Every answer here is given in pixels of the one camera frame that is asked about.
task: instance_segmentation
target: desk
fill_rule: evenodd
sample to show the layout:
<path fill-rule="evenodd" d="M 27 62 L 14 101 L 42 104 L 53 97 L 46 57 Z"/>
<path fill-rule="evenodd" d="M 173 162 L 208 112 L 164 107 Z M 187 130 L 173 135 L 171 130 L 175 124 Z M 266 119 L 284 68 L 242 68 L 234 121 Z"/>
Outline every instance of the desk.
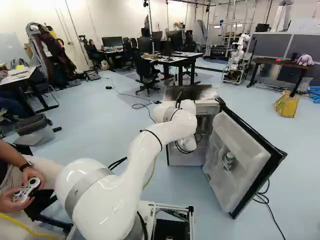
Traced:
<path fill-rule="evenodd" d="M 188 51 L 176 51 L 172 53 L 172 56 L 174 57 L 182 57 L 187 59 L 197 59 L 204 55 L 204 53 L 201 52 L 188 52 Z"/>
<path fill-rule="evenodd" d="M 124 50 L 123 50 L 123 49 L 120 49 L 120 50 L 112 50 L 112 51 L 101 51 L 101 50 L 98 50 L 98 52 L 99 52 L 99 53 L 102 53 L 102 54 L 104 54 L 104 55 L 106 56 L 106 61 L 107 61 L 107 63 L 109 64 L 109 67 L 110 67 L 109 70 L 110 70 L 110 71 L 114 71 L 115 66 L 114 66 L 113 63 L 115 62 L 116 56 L 122 56 Z"/>
<path fill-rule="evenodd" d="M 32 81 L 32 80 L 28 81 L 32 77 L 36 68 L 37 68 L 36 66 L 33 66 L 33 67 L 25 67 L 25 68 L 19 69 L 19 70 L 11 70 L 8 72 L 9 76 L 5 77 L 4 79 L 2 79 L 0 81 L 0 88 L 8 88 L 8 90 L 11 90 L 11 91 L 15 90 L 15 92 L 18 95 L 18 102 L 23 106 L 25 111 L 31 116 L 35 115 L 35 113 L 39 114 L 39 113 L 42 113 L 42 112 L 59 107 L 59 105 L 48 106 L 48 104 L 46 103 L 46 101 L 42 97 L 41 93 L 39 92 L 34 81 Z M 21 85 L 25 81 L 27 81 L 27 84 L 31 87 L 35 96 L 39 99 L 39 101 L 43 105 L 43 109 L 40 109 L 40 110 L 34 112 L 34 110 L 29 105 L 28 101 L 26 100 L 25 94 L 23 93 L 23 91 L 20 88 Z"/>
<path fill-rule="evenodd" d="M 302 65 L 298 65 L 296 63 L 290 63 L 290 62 L 285 62 L 285 61 L 276 61 L 275 58 L 269 58 L 269 57 L 257 57 L 253 61 L 255 61 L 255 68 L 253 70 L 251 81 L 246 86 L 247 88 L 250 88 L 251 86 L 255 85 L 255 83 L 257 82 L 257 81 L 255 81 L 255 77 L 256 77 L 258 68 L 259 68 L 259 66 L 261 64 L 271 64 L 271 65 L 279 65 L 279 66 L 285 66 L 285 67 L 301 69 L 301 74 L 300 74 L 299 79 L 296 82 L 293 90 L 290 93 L 290 97 L 293 97 L 296 94 L 297 89 L 298 89 L 298 87 L 299 87 L 299 85 L 300 85 L 300 83 L 302 81 L 302 78 L 304 77 L 306 71 L 312 69 L 312 66 L 302 66 Z"/>
<path fill-rule="evenodd" d="M 191 65 L 191 77 L 190 77 L 190 85 L 193 84 L 199 84 L 200 82 L 195 83 L 195 68 L 196 68 L 196 58 L 187 58 L 187 57 L 177 57 L 173 56 L 172 61 L 167 60 L 167 56 L 164 56 L 165 58 L 160 59 L 153 59 L 150 57 L 144 57 L 143 59 L 148 61 L 154 61 L 156 60 L 158 64 L 163 65 L 163 75 L 164 79 L 168 79 L 170 77 L 169 74 L 169 66 L 172 67 L 178 67 L 179 68 L 179 74 L 178 74 L 178 85 L 183 85 L 183 66 L 189 66 Z"/>

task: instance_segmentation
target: hand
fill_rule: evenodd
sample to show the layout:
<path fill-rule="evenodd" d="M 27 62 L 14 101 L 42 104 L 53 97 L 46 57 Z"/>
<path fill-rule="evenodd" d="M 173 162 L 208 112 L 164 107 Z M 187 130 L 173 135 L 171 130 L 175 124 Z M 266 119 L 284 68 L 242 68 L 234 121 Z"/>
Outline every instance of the hand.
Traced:
<path fill-rule="evenodd" d="M 39 189 L 42 189 L 44 187 L 44 185 L 46 184 L 45 176 L 41 172 L 39 172 L 38 170 L 29 166 L 29 167 L 26 167 L 22 172 L 23 185 L 27 186 L 29 184 L 29 179 L 31 179 L 31 178 L 38 178 L 41 180 L 41 185 L 39 186 Z"/>
<path fill-rule="evenodd" d="M 13 188 L 5 191 L 0 195 L 0 213 L 14 213 L 21 211 L 34 201 L 34 197 L 28 197 L 24 203 L 14 203 L 12 202 L 12 194 L 21 191 L 21 188 Z"/>

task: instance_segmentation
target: floor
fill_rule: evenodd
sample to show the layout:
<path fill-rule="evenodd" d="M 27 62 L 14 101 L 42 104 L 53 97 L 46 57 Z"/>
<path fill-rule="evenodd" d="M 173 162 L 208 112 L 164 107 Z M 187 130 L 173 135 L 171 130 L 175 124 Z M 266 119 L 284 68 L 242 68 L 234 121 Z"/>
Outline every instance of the floor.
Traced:
<path fill-rule="evenodd" d="M 319 106 L 302 98 L 295 118 L 278 116 L 272 103 L 278 92 L 255 87 L 246 88 L 220 83 L 221 73 L 196 70 L 196 80 L 212 84 L 217 93 L 236 114 L 243 118 L 268 141 L 288 153 L 287 158 L 270 178 L 267 196 L 270 207 L 287 240 L 318 240 L 320 235 L 320 136 Z M 60 107 L 46 112 L 54 127 L 62 131 L 56 138 L 33 149 L 35 155 L 66 165 L 78 158 L 93 158 L 106 166 L 127 155 L 130 142 L 139 130 L 152 124 L 148 111 L 132 109 L 134 103 L 149 101 L 119 95 L 106 86 L 115 86 L 120 93 L 134 94 L 139 88 L 136 73 L 121 74 L 104 71 L 104 78 L 57 93 Z M 164 91 L 150 99 L 161 100 Z M 139 94 L 147 98 L 146 92 Z M 119 174 L 125 168 L 116 169 Z M 193 205 L 196 240 L 280 240 L 266 206 L 251 202 L 237 220 L 222 212 L 214 192 L 200 167 L 168 167 L 166 154 L 156 161 L 154 176 L 143 191 L 142 200 L 165 204 Z M 55 215 L 65 216 L 64 212 Z"/>

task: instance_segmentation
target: purple stuffed animal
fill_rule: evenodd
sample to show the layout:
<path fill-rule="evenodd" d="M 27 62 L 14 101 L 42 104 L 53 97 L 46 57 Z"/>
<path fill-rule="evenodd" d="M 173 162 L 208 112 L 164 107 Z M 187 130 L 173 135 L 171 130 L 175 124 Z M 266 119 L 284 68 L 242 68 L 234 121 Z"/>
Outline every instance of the purple stuffed animal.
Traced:
<path fill-rule="evenodd" d="M 297 64 L 308 66 L 308 65 L 314 65 L 315 62 L 312 60 L 312 57 L 310 55 L 302 55 L 299 59 Z"/>

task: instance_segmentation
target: game controller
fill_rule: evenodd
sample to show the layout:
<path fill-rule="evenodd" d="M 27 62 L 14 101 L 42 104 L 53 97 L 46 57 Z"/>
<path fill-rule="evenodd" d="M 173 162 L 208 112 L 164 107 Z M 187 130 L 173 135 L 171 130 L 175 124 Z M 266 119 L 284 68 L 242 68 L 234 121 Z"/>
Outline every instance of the game controller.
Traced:
<path fill-rule="evenodd" d="M 21 191 L 17 191 L 12 195 L 12 202 L 17 204 L 24 203 L 28 197 L 31 197 L 32 194 L 39 188 L 41 180 L 37 177 L 32 177 L 29 179 L 27 186 L 22 186 Z"/>

